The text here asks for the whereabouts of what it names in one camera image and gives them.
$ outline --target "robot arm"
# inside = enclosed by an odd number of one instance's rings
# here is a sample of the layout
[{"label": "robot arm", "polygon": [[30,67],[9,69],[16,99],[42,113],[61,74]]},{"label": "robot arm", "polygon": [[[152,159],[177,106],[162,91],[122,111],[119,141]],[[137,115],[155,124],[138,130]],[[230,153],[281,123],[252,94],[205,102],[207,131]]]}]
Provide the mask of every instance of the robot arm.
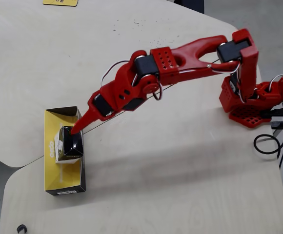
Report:
[{"label": "robot arm", "polygon": [[[106,121],[121,111],[134,111],[147,100],[147,94],[162,91],[166,85],[227,73],[220,101],[229,118],[249,128],[271,118],[263,118],[262,110],[271,110],[283,101],[283,78],[256,84],[258,50],[246,29],[225,36],[198,39],[176,49],[162,47],[133,53],[128,63],[117,72],[115,80],[102,86],[88,101],[89,109],[72,129],[75,134],[88,124]],[[217,52],[220,64],[200,61],[203,55]]]}]

